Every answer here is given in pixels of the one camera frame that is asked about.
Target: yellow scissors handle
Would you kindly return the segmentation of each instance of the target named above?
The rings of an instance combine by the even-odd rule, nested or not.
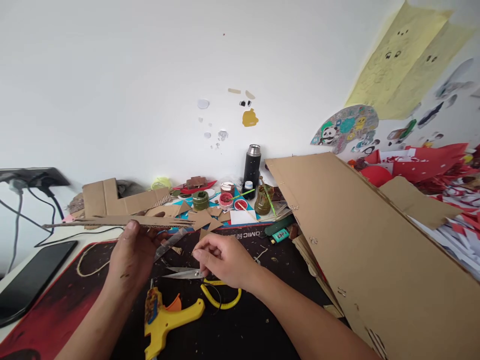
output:
[[[226,285],[221,280],[210,281],[210,280],[207,280],[207,279],[203,279],[203,282],[206,283],[206,284],[213,285],[213,286]],[[212,304],[214,307],[216,307],[217,309],[220,309],[220,310],[228,310],[228,309],[233,308],[235,305],[238,304],[238,302],[240,300],[240,297],[242,296],[242,289],[239,288],[238,289],[238,295],[236,296],[236,298],[233,301],[228,302],[228,303],[223,303],[223,304],[220,305],[220,303],[213,298],[212,294],[210,294],[210,292],[207,289],[207,287],[205,286],[205,284],[200,285],[200,289],[203,291],[203,293],[205,294],[205,296],[208,299],[208,301],[210,302],[210,304]]]

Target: hand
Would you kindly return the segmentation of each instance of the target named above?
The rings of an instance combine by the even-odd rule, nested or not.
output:
[[[164,212],[156,217],[163,217]],[[165,227],[146,228],[131,220],[118,237],[110,256],[105,287],[122,295],[137,296],[152,272],[155,251],[168,236]]]
[[[233,236],[210,233],[198,242],[192,254],[200,262],[200,271],[205,276],[211,271],[232,288],[249,291],[246,287],[261,269]]]

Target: yellow glue gun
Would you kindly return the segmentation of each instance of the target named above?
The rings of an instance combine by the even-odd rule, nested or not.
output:
[[[145,349],[145,360],[152,360],[160,354],[167,345],[167,334],[170,330],[200,319],[204,310],[205,303],[199,298],[186,309],[168,311],[162,303],[162,293],[157,287],[151,288],[145,301],[145,336],[150,335],[150,345]]]

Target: scissors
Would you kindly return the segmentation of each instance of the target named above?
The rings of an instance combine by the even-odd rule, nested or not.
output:
[[[194,279],[201,279],[202,284],[200,285],[200,289],[203,291],[205,294],[206,298],[212,304],[214,307],[220,310],[228,310],[233,308],[235,305],[240,300],[240,297],[242,296],[242,289],[238,289],[238,295],[236,298],[229,302],[229,303],[222,303],[220,304],[217,300],[213,298],[213,296],[210,294],[209,290],[207,289],[207,285],[212,285],[212,286],[220,286],[220,285],[227,285],[221,280],[207,280],[204,276],[204,274],[200,271],[199,268],[194,268],[194,267],[167,267],[167,269],[175,272],[170,275],[165,275],[162,276],[163,278],[170,278],[170,279],[188,279],[188,280],[194,280]]]

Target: green paint jar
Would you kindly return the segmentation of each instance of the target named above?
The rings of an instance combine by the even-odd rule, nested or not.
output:
[[[195,211],[205,210],[210,206],[209,194],[206,191],[197,191],[191,196]]]
[[[265,185],[268,189],[268,195],[270,195],[270,199],[274,196],[275,189],[272,186]],[[258,195],[256,197],[255,206],[253,207],[255,212],[258,215],[267,215],[272,207],[270,206],[269,198],[265,193],[265,187],[260,185],[258,187]]]

